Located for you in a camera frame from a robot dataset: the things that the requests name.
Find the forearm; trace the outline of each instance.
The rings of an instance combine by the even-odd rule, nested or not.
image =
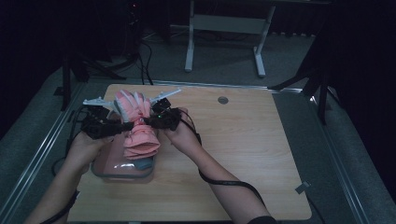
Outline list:
[[[204,149],[196,151],[199,153],[194,153],[189,157],[206,177],[213,180],[239,181]],[[270,215],[250,189],[222,185],[210,185],[210,188],[234,223],[248,223],[254,217]]]
[[[41,223],[62,211],[76,191],[82,172],[64,165],[25,223]],[[65,223],[67,214],[56,223]]]

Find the dark background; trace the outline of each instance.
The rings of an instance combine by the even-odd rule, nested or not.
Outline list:
[[[96,60],[108,61],[112,53],[123,50],[118,43],[124,38],[125,24],[133,19],[131,10],[136,10],[129,8],[130,3],[126,0],[1,1],[0,137],[44,80],[61,67],[64,53],[79,50]],[[134,3],[141,9],[134,12],[142,21],[140,28],[149,26],[164,39],[169,37],[168,24],[188,24],[188,1]],[[391,0],[344,0],[330,7],[280,4],[270,30],[288,36],[317,36],[304,62],[329,72],[330,85],[337,90],[393,199],[396,198],[395,4]],[[196,11],[210,12],[212,7],[211,1],[203,1]],[[233,7],[222,3],[217,12],[264,18],[262,12],[267,9],[267,5]],[[128,42],[134,47],[128,48],[129,53],[138,52],[135,41]]]

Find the wooden table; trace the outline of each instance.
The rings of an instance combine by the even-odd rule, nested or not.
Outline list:
[[[154,97],[176,86],[110,85],[105,99],[121,89]],[[226,169],[253,185],[278,220],[309,219],[311,210],[301,185],[272,93],[264,89],[187,87],[170,96],[172,107],[187,107],[204,148]],[[220,96],[229,103],[218,102]],[[91,172],[69,221],[209,221],[230,220],[193,162],[162,143],[154,177],[147,184],[108,183]]]

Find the wire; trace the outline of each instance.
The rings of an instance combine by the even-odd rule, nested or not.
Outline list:
[[[74,192],[74,194],[72,195],[72,197],[70,198],[69,202],[67,203],[67,205],[65,206],[65,208],[63,208],[59,213],[55,214],[53,217],[50,217],[49,219],[41,222],[40,224],[51,224],[51,223],[55,223],[57,220],[59,220],[61,217],[63,217],[64,215],[66,215],[66,213],[68,213],[70,211],[70,209],[73,207],[73,204],[76,202],[76,198],[79,195],[79,191],[76,190]]]
[[[141,64],[141,67],[139,67],[139,66],[137,66],[137,67],[140,69],[140,76],[141,76],[141,79],[142,79],[142,84],[145,85],[144,75],[146,74],[146,76],[147,76],[147,78],[148,78],[148,82],[149,82],[149,84],[152,86],[152,85],[154,85],[154,83],[152,82],[151,77],[150,77],[150,75],[149,75],[149,62],[151,61],[152,48],[151,48],[148,44],[146,44],[146,43],[144,43],[144,42],[142,42],[141,44],[144,45],[144,46],[146,46],[146,47],[148,48],[148,50],[149,50],[149,55],[148,55],[148,60],[147,60],[147,62],[146,62],[146,65],[144,65],[144,64],[143,64],[142,56],[141,56],[141,54],[139,54],[138,60],[139,60],[139,62],[140,62],[140,64]]]
[[[71,147],[71,145],[72,145],[72,143],[73,143],[73,140],[74,140],[74,139],[76,138],[76,136],[78,135],[77,133],[75,134],[75,129],[76,129],[77,123],[81,123],[81,121],[78,120],[80,114],[88,115],[88,112],[82,111],[84,108],[87,108],[87,106],[86,106],[86,105],[81,105],[81,106],[77,109],[77,112],[76,112],[76,114],[75,114],[75,116],[74,116],[74,118],[73,118],[72,127],[71,127],[71,130],[70,130],[69,138],[67,139],[67,142],[66,142],[66,147],[65,147],[65,151],[64,151],[64,156],[61,157],[60,159],[56,160],[56,161],[51,165],[51,172],[52,172],[52,175],[53,175],[53,176],[56,176],[56,174],[57,174],[57,172],[56,172],[56,165],[57,165],[59,162],[61,162],[61,161],[63,161],[63,160],[66,159],[66,156],[67,156],[67,154],[69,153],[69,149],[70,149],[70,147]]]
[[[190,130],[195,134],[195,136],[197,137],[199,143],[202,145],[202,141],[201,141],[201,137],[198,134],[198,132],[196,132],[195,129],[195,125],[194,122],[192,121],[192,118],[190,117],[190,115],[188,115],[185,111],[181,110],[178,108],[178,111],[181,113],[184,113],[185,115],[187,115],[187,117],[190,119],[192,126],[184,119],[180,119],[180,121],[182,121],[184,124],[187,125],[187,127],[190,128]],[[214,180],[214,179],[210,179],[209,177],[205,176],[201,170],[198,169],[199,175],[201,176],[201,178],[211,184],[211,185],[222,185],[222,186],[239,186],[239,187],[244,187],[244,188],[248,188],[250,189],[255,195],[256,197],[260,200],[260,202],[262,202],[262,204],[265,206],[264,200],[262,199],[262,196],[260,195],[260,193],[253,187],[251,186],[249,183],[244,182],[244,181],[234,181],[234,180]]]

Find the table leg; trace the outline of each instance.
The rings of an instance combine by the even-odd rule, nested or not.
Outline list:
[[[262,39],[260,40],[260,44],[259,46],[253,48],[254,58],[256,60],[257,72],[259,77],[265,77],[265,69],[264,69],[264,64],[262,62],[262,47],[264,46],[265,38],[268,35],[268,30],[271,25],[271,20],[274,16],[275,8],[276,7],[270,8],[264,26],[262,27]]]
[[[187,46],[186,72],[192,71],[192,61],[194,58],[194,1],[190,1],[190,26],[189,26],[189,45]]]

